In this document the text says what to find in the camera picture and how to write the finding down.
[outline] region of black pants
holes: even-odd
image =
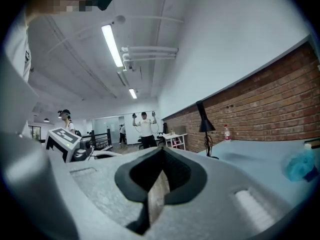
[[[120,132],[120,143],[123,140],[123,143],[126,143],[126,135]]]
[[[157,147],[157,143],[155,141],[155,136],[150,135],[147,137],[141,137],[143,149],[147,149],[150,147]]]

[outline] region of chair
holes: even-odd
[[[163,132],[158,132],[158,134],[159,134],[159,136],[156,137],[158,140],[160,140],[158,145],[160,143],[166,144],[166,139],[162,136],[163,134],[167,134],[167,123],[166,122],[163,124]]]
[[[139,136],[139,138],[140,138],[140,139],[138,139],[138,142],[141,142],[141,143],[142,143],[141,136]]]

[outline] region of blue plastic bag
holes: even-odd
[[[292,182],[301,181],[312,171],[314,165],[315,157],[311,145],[305,144],[303,153],[291,158],[285,168],[285,175]]]

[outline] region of cable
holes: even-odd
[[[204,137],[204,146],[205,146],[206,153],[208,154],[208,151],[209,151],[210,157],[211,157],[213,142],[212,142],[211,136],[208,134]]]
[[[135,128],[135,130],[136,130],[138,133],[141,133],[141,131],[138,131],[138,130],[137,130],[137,127],[136,127],[136,126],[135,126],[134,128]]]
[[[160,126],[159,126],[159,124],[158,124],[158,121],[156,121],[156,125],[158,126],[158,130],[157,130],[156,132],[153,132],[153,131],[152,131],[152,128],[151,128],[151,132],[152,132],[153,134],[157,134],[157,133],[159,132]]]

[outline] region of white table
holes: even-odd
[[[171,142],[171,147],[172,148],[176,148],[177,146],[183,145],[184,150],[186,150],[186,143],[185,143],[185,136],[186,135],[187,135],[187,133],[181,134],[181,135],[177,135],[175,133],[173,133],[173,134],[168,133],[168,134],[163,134],[162,137],[165,138],[165,144],[166,144],[167,147],[168,147],[168,142]],[[178,138],[180,140],[180,143],[173,144],[173,139],[174,138]]]

